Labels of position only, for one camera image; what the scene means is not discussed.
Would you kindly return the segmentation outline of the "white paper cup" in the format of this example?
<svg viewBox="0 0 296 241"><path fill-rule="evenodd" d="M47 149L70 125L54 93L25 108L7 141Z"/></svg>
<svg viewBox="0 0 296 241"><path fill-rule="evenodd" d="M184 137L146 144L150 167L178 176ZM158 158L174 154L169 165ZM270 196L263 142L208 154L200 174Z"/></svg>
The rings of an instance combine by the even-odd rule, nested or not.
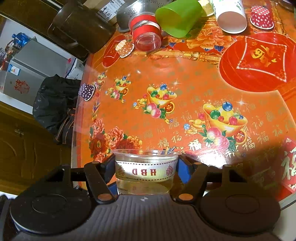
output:
<svg viewBox="0 0 296 241"><path fill-rule="evenodd" d="M212 0L210 3L217 24L224 32L239 34L246 30L247 19L241 0Z"/></svg>

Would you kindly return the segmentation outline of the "purple striped cupcake liner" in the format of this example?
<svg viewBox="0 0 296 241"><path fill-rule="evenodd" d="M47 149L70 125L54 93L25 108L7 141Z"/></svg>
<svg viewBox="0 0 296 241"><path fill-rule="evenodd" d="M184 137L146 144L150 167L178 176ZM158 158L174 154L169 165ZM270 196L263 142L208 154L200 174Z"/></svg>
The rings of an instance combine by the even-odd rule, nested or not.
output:
<svg viewBox="0 0 296 241"><path fill-rule="evenodd" d="M93 97L95 89L95 85L89 85L84 83L79 88L78 95L82 97L85 101L89 101Z"/></svg>

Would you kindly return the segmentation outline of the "cardboard box with label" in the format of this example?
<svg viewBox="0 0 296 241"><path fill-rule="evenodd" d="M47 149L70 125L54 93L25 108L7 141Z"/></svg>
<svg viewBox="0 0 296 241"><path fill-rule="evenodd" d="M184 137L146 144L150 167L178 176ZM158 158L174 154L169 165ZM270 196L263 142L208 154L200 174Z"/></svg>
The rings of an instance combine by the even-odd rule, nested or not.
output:
<svg viewBox="0 0 296 241"><path fill-rule="evenodd" d="M108 23L114 25L119 8L125 3L124 0L87 0L84 5L97 13Z"/></svg>

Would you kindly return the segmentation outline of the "black clothing pile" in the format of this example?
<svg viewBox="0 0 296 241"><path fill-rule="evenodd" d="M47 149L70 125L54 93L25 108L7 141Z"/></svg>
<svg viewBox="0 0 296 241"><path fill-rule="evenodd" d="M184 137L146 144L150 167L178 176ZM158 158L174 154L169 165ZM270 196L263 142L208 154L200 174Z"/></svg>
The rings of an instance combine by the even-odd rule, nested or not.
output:
<svg viewBox="0 0 296 241"><path fill-rule="evenodd" d="M33 117L59 145L72 145L80 84L80 80L54 75L45 78L37 92Z"/></svg>

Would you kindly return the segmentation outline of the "white storage box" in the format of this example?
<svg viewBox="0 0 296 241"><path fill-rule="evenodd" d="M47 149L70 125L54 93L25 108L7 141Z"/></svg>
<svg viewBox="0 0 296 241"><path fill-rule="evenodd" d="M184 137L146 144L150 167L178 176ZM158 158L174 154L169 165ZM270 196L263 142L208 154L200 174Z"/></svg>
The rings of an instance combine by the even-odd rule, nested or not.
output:
<svg viewBox="0 0 296 241"><path fill-rule="evenodd" d="M66 78L82 80L84 67L83 62L76 58L73 61L71 68L67 71Z"/></svg>

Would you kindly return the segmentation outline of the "orange dotted cupcake liner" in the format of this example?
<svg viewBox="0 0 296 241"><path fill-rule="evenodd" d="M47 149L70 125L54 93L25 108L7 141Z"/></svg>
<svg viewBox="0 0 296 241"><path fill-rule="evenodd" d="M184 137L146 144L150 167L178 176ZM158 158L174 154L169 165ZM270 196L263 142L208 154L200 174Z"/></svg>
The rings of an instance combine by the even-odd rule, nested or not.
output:
<svg viewBox="0 0 296 241"><path fill-rule="evenodd" d="M132 53L133 49L134 49L134 44L126 40L120 41L115 46L115 50L121 58L127 57L129 54Z"/></svg>

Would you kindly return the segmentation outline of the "red banded clear cup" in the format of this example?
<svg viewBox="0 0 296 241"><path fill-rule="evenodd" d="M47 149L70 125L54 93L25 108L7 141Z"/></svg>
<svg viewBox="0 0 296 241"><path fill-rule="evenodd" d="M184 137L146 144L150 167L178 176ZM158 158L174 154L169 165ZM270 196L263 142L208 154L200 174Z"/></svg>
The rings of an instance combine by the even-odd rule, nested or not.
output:
<svg viewBox="0 0 296 241"><path fill-rule="evenodd" d="M138 51L151 52L161 47L162 29L154 13L146 11L133 16L128 27L134 46Z"/></svg>

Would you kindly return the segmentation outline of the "green plastic cup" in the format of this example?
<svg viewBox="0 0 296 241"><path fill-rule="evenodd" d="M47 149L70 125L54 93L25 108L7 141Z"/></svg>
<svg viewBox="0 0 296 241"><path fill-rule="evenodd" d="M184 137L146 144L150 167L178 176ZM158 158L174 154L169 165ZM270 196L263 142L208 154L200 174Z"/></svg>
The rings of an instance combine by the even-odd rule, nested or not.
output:
<svg viewBox="0 0 296 241"><path fill-rule="evenodd" d="M201 17L203 8L196 0L173 1L155 12L163 31L175 38L185 37Z"/></svg>

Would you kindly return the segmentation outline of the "dark brown plastic pitcher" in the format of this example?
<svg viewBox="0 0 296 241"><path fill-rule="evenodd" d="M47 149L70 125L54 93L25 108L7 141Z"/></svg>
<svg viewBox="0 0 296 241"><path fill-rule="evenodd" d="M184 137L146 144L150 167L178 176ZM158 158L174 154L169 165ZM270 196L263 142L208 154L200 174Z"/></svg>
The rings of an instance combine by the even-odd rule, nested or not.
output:
<svg viewBox="0 0 296 241"><path fill-rule="evenodd" d="M58 29L72 43L64 42L55 35ZM48 28L48 36L64 48L71 49L81 45L90 53L96 53L112 37L115 27L106 22L95 10L89 9L79 1L68 1L56 14Z"/></svg>

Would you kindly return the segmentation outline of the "clear cup with HBD ribbon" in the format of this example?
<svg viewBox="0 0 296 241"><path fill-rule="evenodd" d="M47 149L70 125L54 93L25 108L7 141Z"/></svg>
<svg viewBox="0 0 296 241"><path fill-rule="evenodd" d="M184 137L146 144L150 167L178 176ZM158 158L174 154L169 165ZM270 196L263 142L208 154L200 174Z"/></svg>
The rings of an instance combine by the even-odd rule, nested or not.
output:
<svg viewBox="0 0 296 241"><path fill-rule="evenodd" d="M171 190L180 153L141 149L115 149L112 153L119 194L155 195Z"/></svg>

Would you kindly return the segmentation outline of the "blue water bottle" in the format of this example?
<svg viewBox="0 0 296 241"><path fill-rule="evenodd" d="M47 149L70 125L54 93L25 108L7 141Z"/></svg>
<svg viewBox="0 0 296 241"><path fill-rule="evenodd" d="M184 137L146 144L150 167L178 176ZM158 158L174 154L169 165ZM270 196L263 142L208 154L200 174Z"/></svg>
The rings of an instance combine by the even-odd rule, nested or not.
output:
<svg viewBox="0 0 296 241"><path fill-rule="evenodd" d="M12 34L14 46L18 47L19 49L26 45L31 38L24 33Z"/></svg>

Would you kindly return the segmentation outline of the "grey refrigerator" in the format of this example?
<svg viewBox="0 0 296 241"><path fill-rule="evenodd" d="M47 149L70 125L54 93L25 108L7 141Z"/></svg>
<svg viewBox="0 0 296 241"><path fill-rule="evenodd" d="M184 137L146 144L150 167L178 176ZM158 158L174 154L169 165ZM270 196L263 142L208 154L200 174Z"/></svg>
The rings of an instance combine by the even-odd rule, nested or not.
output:
<svg viewBox="0 0 296 241"><path fill-rule="evenodd" d="M32 106L44 79L55 75L66 77L74 61L74 58L65 58L34 38L4 64L1 91Z"/></svg>

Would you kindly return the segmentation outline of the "red dotted cupcake liner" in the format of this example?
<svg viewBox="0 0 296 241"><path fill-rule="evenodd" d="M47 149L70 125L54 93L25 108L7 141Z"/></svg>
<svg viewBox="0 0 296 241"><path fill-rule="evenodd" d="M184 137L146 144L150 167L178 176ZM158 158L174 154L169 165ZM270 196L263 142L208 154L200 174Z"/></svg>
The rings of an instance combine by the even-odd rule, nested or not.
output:
<svg viewBox="0 0 296 241"><path fill-rule="evenodd" d="M263 6L251 7L251 24L262 30L271 30L274 28L274 22L271 18L270 11Z"/></svg>

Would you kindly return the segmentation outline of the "inverted steel bowl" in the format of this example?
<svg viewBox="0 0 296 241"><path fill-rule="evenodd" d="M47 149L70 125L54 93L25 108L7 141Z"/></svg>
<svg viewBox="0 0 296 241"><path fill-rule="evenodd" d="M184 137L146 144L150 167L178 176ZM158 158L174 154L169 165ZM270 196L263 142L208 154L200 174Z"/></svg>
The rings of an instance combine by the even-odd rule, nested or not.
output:
<svg viewBox="0 0 296 241"><path fill-rule="evenodd" d="M129 23L134 16L141 13L154 14L157 9L171 3L170 0L137 0L125 1L118 9L116 20L118 23L118 31L126 33L130 30Z"/></svg>

